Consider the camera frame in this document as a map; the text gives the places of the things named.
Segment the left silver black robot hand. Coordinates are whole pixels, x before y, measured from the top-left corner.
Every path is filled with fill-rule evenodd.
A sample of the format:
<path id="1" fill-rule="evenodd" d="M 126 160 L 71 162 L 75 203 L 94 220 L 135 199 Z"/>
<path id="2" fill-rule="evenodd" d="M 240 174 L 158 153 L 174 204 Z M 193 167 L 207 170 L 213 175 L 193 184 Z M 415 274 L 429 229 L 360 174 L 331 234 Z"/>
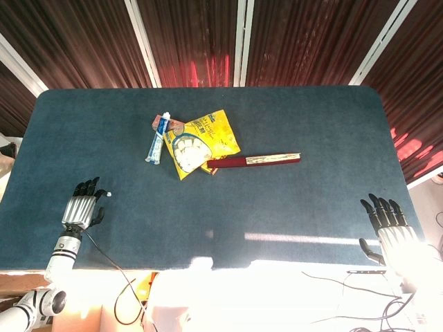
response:
<path id="1" fill-rule="evenodd" d="M 62 217 L 62 225 L 67 230 L 70 228 L 87 230 L 102 222 L 105 215 L 104 208 L 100 207 L 96 216 L 93 213 L 98 199 L 108 196 L 109 193 L 103 189 L 96 189 L 99 180 L 99 177 L 95 177 L 75 187 Z"/>

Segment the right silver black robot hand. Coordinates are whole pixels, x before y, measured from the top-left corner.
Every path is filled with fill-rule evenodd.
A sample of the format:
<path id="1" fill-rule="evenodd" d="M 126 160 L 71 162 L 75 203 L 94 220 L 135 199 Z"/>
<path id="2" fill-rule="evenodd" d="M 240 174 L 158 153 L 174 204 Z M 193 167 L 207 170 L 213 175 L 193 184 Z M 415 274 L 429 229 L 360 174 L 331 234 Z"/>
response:
<path id="1" fill-rule="evenodd" d="M 385 200 L 369 194 L 369 201 L 361 199 L 372 225 L 381 253 L 369 248 L 368 242 L 360 238 L 359 245 L 364 255 L 380 266 L 386 266 L 399 276 L 412 274 L 413 264 L 419 258 L 422 245 L 409 226 L 400 205 L 394 200 Z"/>

